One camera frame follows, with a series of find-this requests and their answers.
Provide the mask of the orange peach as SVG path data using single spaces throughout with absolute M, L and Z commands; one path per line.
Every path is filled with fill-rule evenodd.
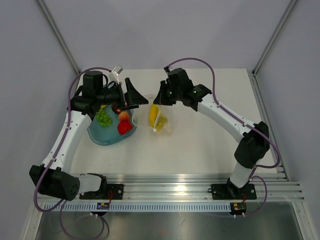
M 131 120 L 131 116 L 127 111 L 122 111 L 119 115 L 118 115 L 118 120 L 119 122 L 123 122 L 123 121 L 130 121 Z

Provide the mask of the aluminium frame post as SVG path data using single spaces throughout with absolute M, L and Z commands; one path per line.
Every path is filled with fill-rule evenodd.
M 269 53 L 272 51 L 278 37 L 280 36 L 282 30 L 284 29 L 286 23 L 289 21 L 290 16 L 292 15 L 295 7 L 299 3 L 299 0 L 290 0 L 289 3 L 287 4 L 284 12 L 282 13 L 278 23 L 276 24 L 275 29 L 273 30 L 265 48 L 263 49 L 257 63 L 255 64 L 253 70 L 252 70 L 252 75 L 256 77 L 262 68 L 264 62 L 266 61 Z
M 53 14 L 51 13 L 50 8 L 48 7 L 45 0 L 36 0 L 35 1 L 40 9 L 40 11 L 43 14 L 44 19 L 46 20 L 50 30 L 52 31 L 55 39 L 57 40 L 59 46 L 61 47 L 67 61 L 69 62 L 71 68 L 73 71 L 78 75 L 81 72 L 81 69 L 79 68 L 75 58 L 73 57 L 73 54 L 71 53 L 60 29 L 57 25 L 55 18 Z

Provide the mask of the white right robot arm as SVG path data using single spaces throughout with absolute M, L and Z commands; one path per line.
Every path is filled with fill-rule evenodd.
M 194 85 L 182 68 L 164 71 L 167 78 L 160 82 L 160 88 L 153 103 L 172 106 L 182 102 L 186 107 L 201 113 L 226 130 L 238 143 L 234 153 L 236 165 L 226 182 L 226 191 L 232 198 L 239 198 L 245 192 L 254 167 L 270 149 L 269 128 L 263 122 L 246 121 L 240 115 L 214 99 L 213 92 L 202 84 Z

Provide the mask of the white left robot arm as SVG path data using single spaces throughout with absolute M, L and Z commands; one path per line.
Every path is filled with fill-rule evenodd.
M 47 157 L 41 165 L 33 165 L 29 175 L 35 185 L 33 199 L 38 194 L 60 200 L 72 201 L 78 194 L 91 193 L 97 199 L 108 194 L 107 179 L 97 173 L 79 177 L 70 174 L 72 162 L 84 133 L 102 105 L 116 105 L 121 110 L 148 104 L 125 79 L 126 92 L 122 90 L 120 66 L 103 73 L 103 68 L 92 67 L 80 73 L 82 79 L 74 96 L 68 97 L 67 113 L 63 127 Z

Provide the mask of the left aluminium frame post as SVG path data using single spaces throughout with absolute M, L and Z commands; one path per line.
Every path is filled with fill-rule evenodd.
M 40 11 L 43 14 L 44 19 L 46 20 L 50 30 L 52 31 L 55 39 L 57 40 L 59 46 L 61 47 L 67 61 L 69 62 L 71 68 L 73 71 L 78 75 L 81 72 L 81 69 L 79 68 L 75 58 L 73 57 L 73 54 L 71 53 L 60 29 L 57 25 L 55 18 L 53 14 L 51 13 L 50 8 L 48 7 L 45 0 L 36 0 L 35 1 L 40 9 Z

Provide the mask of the aluminium mounting rail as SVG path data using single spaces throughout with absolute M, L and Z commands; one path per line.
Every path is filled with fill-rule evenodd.
M 267 185 L 268 202 L 304 202 L 297 181 L 290 181 L 283 172 L 258 173 Z M 208 189 L 223 184 L 223 174 L 105 174 L 112 184 L 124 185 L 124 202 L 211 202 Z

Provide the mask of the teal plastic tray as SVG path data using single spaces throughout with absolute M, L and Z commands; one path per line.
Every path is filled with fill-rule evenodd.
M 113 86 L 103 86 L 103 88 L 112 88 Z M 108 126 L 108 127 L 101 127 L 96 119 L 96 113 L 101 109 L 101 105 L 106 105 L 106 107 L 104 108 L 106 113 L 109 115 L 109 117 L 112 119 L 112 125 Z M 132 117 L 133 117 L 133 113 L 134 111 L 132 109 L 129 110 L 122 110 L 126 111 L 130 114 L 130 123 L 132 124 L 133 128 L 130 132 L 124 134 L 124 135 L 120 135 L 118 133 L 118 124 L 119 124 L 119 120 L 118 120 L 118 114 L 115 114 L 112 110 L 112 105 L 113 104 L 101 104 L 98 101 L 96 101 L 94 103 L 93 106 L 93 119 L 91 124 L 89 125 L 87 132 L 89 134 L 90 139 L 97 145 L 101 145 L 101 146 L 109 146 L 109 145 L 113 145 L 116 144 L 118 142 L 123 141 L 124 139 L 128 138 L 129 136 L 131 136 L 135 130 L 136 130 L 136 126 L 134 126 L 133 121 L 132 121 Z

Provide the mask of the clear zip top bag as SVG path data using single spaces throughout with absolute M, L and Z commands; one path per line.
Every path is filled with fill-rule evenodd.
M 153 104 L 153 101 L 155 99 L 155 95 L 154 94 L 148 94 L 145 96 L 146 99 L 148 100 L 150 107 Z M 152 128 L 152 130 L 157 133 L 166 133 L 166 134 L 171 134 L 171 124 L 169 121 L 169 118 L 167 117 L 166 113 L 165 113 L 165 106 L 163 105 L 158 105 L 156 104 L 156 106 L 159 109 L 157 118 L 155 120 L 155 124 L 154 127 L 150 126 L 149 124 L 149 112 L 150 112 L 150 107 L 148 109 L 148 125 Z

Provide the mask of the yellow banana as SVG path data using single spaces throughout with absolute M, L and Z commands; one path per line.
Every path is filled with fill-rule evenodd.
M 149 124 L 151 127 L 154 127 L 158 113 L 159 108 L 155 104 L 152 104 L 149 110 Z

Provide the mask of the right aluminium frame post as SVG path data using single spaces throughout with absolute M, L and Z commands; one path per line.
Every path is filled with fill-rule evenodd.
M 256 77 L 262 68 L 264 62 L 266 61 L 269 53 L 272 51 L 278 37 L 280 36 L 282 30 L 284 29 L 286 23 L 289 21 L 290 16 L 292 15 L 295 7 L 299 3 L 299 0 L 290 0 L 289 3 L 287 4 L 284 12 L 282 13 L 278 23 L 276 24 L 275 29 L 273 30 L 265 48 L 263 49 L 257 63 L 255 64 L 253 70 L 252 70 L 252 75 Z

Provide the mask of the green grapes bunch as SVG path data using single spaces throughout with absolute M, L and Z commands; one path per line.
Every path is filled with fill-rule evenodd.
M 104 108 L 101 108 L 96 113 L 95 118 L 98 121 L 99 125 L 103 128 L 110 127 L 113 123 L 113 120 L 109 117 Z

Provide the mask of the dark red apple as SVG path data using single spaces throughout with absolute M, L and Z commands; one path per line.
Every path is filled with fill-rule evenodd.
M 115 113 L 115 114 L 117 114 L 117 115 L 119 115 L 122 111 L 116 106 L 116 105 L 112 105 L 111 106 L 111 109 L 112 109 L 112 111 Z

